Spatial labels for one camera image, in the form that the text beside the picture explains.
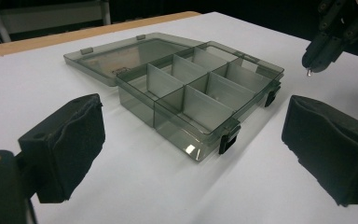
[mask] white surface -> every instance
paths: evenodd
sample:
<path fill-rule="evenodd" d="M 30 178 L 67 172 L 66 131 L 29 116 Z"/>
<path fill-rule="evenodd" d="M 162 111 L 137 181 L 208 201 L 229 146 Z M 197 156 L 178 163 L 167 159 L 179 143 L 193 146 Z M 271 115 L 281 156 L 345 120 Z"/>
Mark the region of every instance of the white surface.
<path fill-rule="evenodd" d="M 65 64 L 75 50 L 162 32 L 213 40 L 285 68 L 282 90 L 242 124 L 237 143 L 201 163 L 119 104 L 117 88 Z M 0 57 L 0 149 L 68 101 L 98 92 L 103 151 L 70 201 L 40 204 L 39 223 L 358 223 L 358 205 L 337 206 L 281 140 L 290 95 L 324 101 L 358 119 L 358 57 L 344 53 L 306 77 L 308 41 L 211 13 Z M 245 128 L 261 131 L 249 136 Z"/>

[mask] dark background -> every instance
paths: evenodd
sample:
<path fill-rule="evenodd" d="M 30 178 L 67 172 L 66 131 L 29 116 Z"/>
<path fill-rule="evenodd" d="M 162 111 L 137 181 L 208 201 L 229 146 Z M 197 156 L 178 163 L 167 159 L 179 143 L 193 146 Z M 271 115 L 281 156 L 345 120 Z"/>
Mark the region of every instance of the dark background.
<path fill-rule="evenodd" d="M 79 0 L 0 0 L 0 8 L 34 7 Z M 272 30 L 312 40 L 318 31 L 317 6 L 321 0 L 111 0 L 112 22 L 136 20 L 183 11 L 217 11 Z M 101 21 L 10 35 L 13 40 L 74 31 L 102 25 Z M 347 51 L 358 55 L 358 42 Z"/>

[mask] transparent storage box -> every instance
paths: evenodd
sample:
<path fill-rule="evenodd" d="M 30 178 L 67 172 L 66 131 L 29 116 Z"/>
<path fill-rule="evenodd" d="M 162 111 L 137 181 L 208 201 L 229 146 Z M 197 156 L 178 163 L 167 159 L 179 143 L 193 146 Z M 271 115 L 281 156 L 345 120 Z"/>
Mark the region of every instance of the transparent storage box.
<path fill-rule="evenodd" d="M 281 86 L 283 69 L 215 42 L 151 34 L 64 55 L 68 64 L 118 85 L 121 104 L 202 161 L 235 142 L 241 122 Z"/>

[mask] black latch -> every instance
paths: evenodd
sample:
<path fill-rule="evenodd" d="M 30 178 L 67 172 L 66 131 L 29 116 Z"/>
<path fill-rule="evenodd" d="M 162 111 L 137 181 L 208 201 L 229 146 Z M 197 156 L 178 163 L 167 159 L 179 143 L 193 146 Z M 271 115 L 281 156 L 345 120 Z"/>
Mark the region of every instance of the black latch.
<path fill-rule="evenodd" d="M 268 107 L 272 104 L 272 102 L 275 100 L 275 97 L 277 96 L 278 91 L 281 89 L 281 86 L 277 86 L 273 91 L 270 91 L 267 96 L 267 101 L 264 107 Z"/>
<path fill-rule="evenodd" d="M 237 134 L 240 132 L 241 126 L 236 126 L 231 132 L 222 136 L 220 140 L 219 154 L 224 154 L 237 141 Z"/>

